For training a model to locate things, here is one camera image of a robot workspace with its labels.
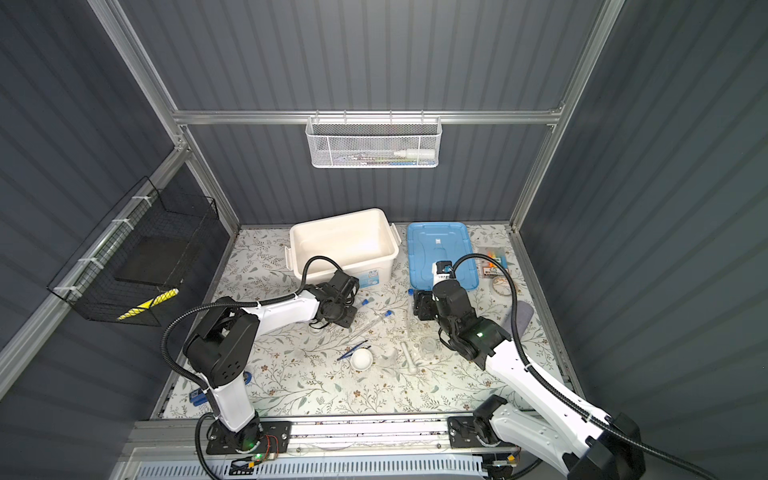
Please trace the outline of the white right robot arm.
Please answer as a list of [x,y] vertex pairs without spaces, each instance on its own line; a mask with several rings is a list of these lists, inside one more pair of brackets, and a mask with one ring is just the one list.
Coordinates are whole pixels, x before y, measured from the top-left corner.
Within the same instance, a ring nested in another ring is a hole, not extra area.
[[441,342],[510,386],[535,411],[520,412],[492,395],[473,414],[481,442],[511,443],[568,479],[639,479],[646,471],[637,424],[589,404],[528,359],[519,339],[518,310],[504,323],[480,316],[467,291],[445,279],[415,293],[419,315],[437,321]]

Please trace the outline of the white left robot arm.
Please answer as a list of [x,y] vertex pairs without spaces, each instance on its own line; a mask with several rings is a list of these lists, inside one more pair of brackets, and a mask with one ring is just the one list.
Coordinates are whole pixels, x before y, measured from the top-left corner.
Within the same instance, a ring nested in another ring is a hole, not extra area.
[[308,284],[263,302],[215,302],[186,341],[183,353],[198,373],[215,418],[229,432],[257,422],[242,373],[260,337],[298,323],[328,323],[348,328],[357,309],[359,279],[338,270],[321,284]]

